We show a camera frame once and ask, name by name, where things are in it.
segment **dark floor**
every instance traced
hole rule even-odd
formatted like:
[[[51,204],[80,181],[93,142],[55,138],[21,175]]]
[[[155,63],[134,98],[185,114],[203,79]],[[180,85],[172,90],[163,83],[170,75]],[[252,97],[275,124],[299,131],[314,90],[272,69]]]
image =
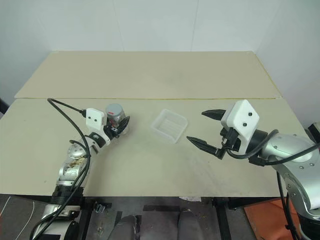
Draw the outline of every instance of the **dark floor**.
[[[9,195],[0,194],[0,212]],[[188,202],[178,197],[104,197],[105,203],[112,203],[103,213],[93,212],[88,240],[106,240],[118,216],[141,215],[141,240],[176,240],[179,209],[190,209],[198,217],[205,239],[220,240],[216,211],[211,201]],[[29,224],[18,239],[29,239],[33,225],[42,216],[45,204],[35,201],[34,213]],[[172,211],[160,209],[151,211],[148,206],[171,206]],[[33,201],[11,196],[0,217],[0,239],[15,240],[28,221],[33,209]],[[227,218],[233,240],[255,240],[243,209],[227,210]]]

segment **beige table surface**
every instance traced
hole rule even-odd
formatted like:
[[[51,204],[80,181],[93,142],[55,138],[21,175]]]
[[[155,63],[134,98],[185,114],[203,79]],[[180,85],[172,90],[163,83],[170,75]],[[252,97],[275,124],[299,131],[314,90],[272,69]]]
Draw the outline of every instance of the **beige table surface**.
[[[251,51],[53,52],[16,98],[280,98]]]
[[[86,196],[279,196],[276,171],[247,159],[223,160],[200,151],[186,136],[220,146],[218,121],[201,115],[225,109],[232,99],[63,99],[78,108],[104,110],[119,103],[131,116],[130,132],[105,148],[95,160]],[[305,135],[284,99],[251,99],[260,115],[258,128]],[[167,108],[185,116],[188,127],[176,144],[158,139],[150,125]],[[66,110],[85,132],[85,119]],[[51,195],[69,140],[80,137],[45,99],[17,99],[0,120],[0,193]]]

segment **clear plastic container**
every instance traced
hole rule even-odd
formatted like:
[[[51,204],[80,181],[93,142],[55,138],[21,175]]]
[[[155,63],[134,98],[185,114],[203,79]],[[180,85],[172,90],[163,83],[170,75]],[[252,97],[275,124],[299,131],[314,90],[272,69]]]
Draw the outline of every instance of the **clear plastic container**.
[[[170,143],[175,144],[186,129],[188,121],[168,109],[163,109],[151,124],[151,129]]]

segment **black cable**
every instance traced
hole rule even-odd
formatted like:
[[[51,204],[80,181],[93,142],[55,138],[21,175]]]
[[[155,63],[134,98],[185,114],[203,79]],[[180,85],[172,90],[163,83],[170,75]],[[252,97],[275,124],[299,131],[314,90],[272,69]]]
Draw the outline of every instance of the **black cable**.
[[[85,165],[85,171],[83,172],[84,174],[82,175],[82,178],[79,182],[78,185],[76,185],[74,191],[70,194],[70,196],[68,197],[68,199],[64,202],[64,204],[62,204],[58,210],[56,210],[55,212],[51,213],[50,215],[46,216],[45,218],[43,218],[41,221],[39,221],[39,223],[44,223],[46,220],[48,220],[49,218],[51,218],[49,220],[49,222],[41,229],[41,231],[35,236],[33,237],[34,235],[34,231],[35,229],[39,226],[38,224],[35,225],[35,227],[32,229],[32,232],[30,234],[30,240],[37,240],[39,239],[39,237],[47,230],[47,228],[51,225],[51,223],[53,223],[53,221],[59,216],[59,214],[64,210],[64,208],[68,205],[68,203],[70,202],[70,200],[72,199],[72,197],[74,196],[74,194],[76,193],[76,191],[79,189],[79,187],[81,186],[81,184],[83,183],[83,181],[85,180],[86,176],[87,176],[87,173],[89,171],[89,166],[90,166],[90,149],[89,149],[89,145],[88,145],[88,142],[86,140],[86,137],[84,136],[84,134],[82,133],[82,131],[80,130],[80,128],[75,124],[74,121],[72,121],[72,119],[70,117],[68,117],[56,104],[54,103],[58,103],[58,104],[61,104],[63,106],[66,106],[66,107],[70,107],[71,109],[73,110],[76,110],[78,112],[80,112],[79,109],[77,108],[74,108],[74,107],[71,107],[69,105],[66,105],[65,103],[63,102],[60,102],[60,101],[57,101],[55,99],[52,99],[52,98],[48,98],[47,101],[60,113],[62,114],[72,125],[73,127],[77,130],[77,132],[80,134],[83,142],[84,142],[84,145],[85,145],[85,152],[86,152],[86,156],[87,156],[87,162],[86,162],[86,165]]]
[[[63,105],[63,106],[65,106],[65,107],[70,108],[70,109],[72,109],[72,110],[75,110],[75,111],[77,111],[77,112],[79,112],[79,113],[82,113],[82,111],[83,111],[83,110],[80,110],[80,109],[78,109],[78,108],[75,108],[74,106],[70,106],[70,105],[68,105],[68,104],[66,104],[66,103],[64,103],[64,102],[62,102],[62,101],[55,100],[55,99],[53,99],[53,98],[48,98],[48,102],[49,102],[49,103],[51,103],[51,102],[49,101],[49,99],[50,99],[51,102],[55,102],[55,103],[57,103],[57,104]]]
[[[308,154],[308,153],[310,153],[310,152],[312,152],[312,151],[314,151],[314,150],[316,150],[318,148],[320,148],[320,142],[315,144],[315,145],[313,145],[313,146],[311,146],[311,147],[309,147],[309,148],[307,148],[306,150],[298,152],[298,153],[296,153],[296,154],[294,154],[292,156],[289,156],[289,157],[287,157],[285,159],[282,159],[282,160],[279,160],[279,161],[270,161],[270,162],[266,161],[265,165],[272,166],[272,165],[278,165],[278,164],[285,164],[285,163],[290,162],[290,161],[292,161],[294,159],[300,158],[303,155],[306,155],[306,154]]]
[[[84,150],[86,150],[86,147],[79,141],[76,141],[76,140],[69,140],[69,143],[71,144],[78,144],[80,147],[82,147]],[[73,184],[71,185],[71,191],[74,189],[76,183],[78,182],[78,180],[81,178],[82,174],[84,174],[85,170],[86,170],[86,166],[87,164],[85,165],[85,167],[81,170],[80,174],[76,177],[76,179],[74,180]]]
[[[279,172],[276,172],[276,179],[277,179],[277,182],[278,182],[281,203],[282,203],[283,212],[284,212],[284,216],[285,216],[286,222],[288,223],[288,228],[289,228],[289,230],[291,232],[293,240],[297,240],[297,239],[299,239],[299,238],[297,238],[298,233],[296,231],[295,226],[293,224],[291,224],[290,220],[289,220],[289,216],[288,216],[288,212],[287,212],[287,206],[286,206],[286,202],[285,202],[284,191],[282,189],[282,183],[281,183],[281,178],[280,178]]]
[[[235,159],[247,159],[250,158],[251,156],[257,154],[263,147],[264,145],[277,133],[279,133],[279,131],[277,129],[272,130],[268,136],[266,136],[259,144],[258,146],[256,146],[252,151],[243,154],[243,155],[238,155],[238,154],[234,154],[231,149],[227,149],[226,152],[233,158]]]
[[[298,235],[298,232],[297,232],[297,229],[295,227],[295,224],[294,224],[294,220],[292,219],[292,216],[291,216],[291,212],[290,212],[290,197],[289,197],[289,192],[286,193],[286,197],[285,197],[285,211],[286,211],[286,214],[288,216],[288,220],[289,220],[289,225],[292,226],[292,228],[294,229],[294,234],[295,236],[297,237],[297,239],[299,239],[299,235]]]

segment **white cable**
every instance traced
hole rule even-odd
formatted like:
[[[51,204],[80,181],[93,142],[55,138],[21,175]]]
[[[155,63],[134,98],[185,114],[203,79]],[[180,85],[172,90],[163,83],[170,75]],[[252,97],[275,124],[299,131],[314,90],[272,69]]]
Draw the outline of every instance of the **white cable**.
[[[26,226],[30,222],[30,219],[31,219],[32,215],[34,214],[34,210],[35,210],[35,201],[33,201],[33,208],[32,208],[32,212],[31,212],[31,215],[29,217],[29,220],[26,222],[26,224],[24,225],[24,227],[22,228],[21,232],[19,233],[19,235],[16,237],[15,240],[17,240],[19,238],[20,234],[23,232],[23,230],[25,230]]]
[[[9,200],[10,200],[10,198],[11,198],[11,196],[8,197],[8,199],[6,200],[6,202],[5,202],[5,204],[4,204],[4,207],[2,208],[2,210],[1,210],[1,212],[0,212],[0,217],[1,217],[2,213],[4,212],[4,210],[5,210],[6,206],[7,206],[7,203],[8,203]]]

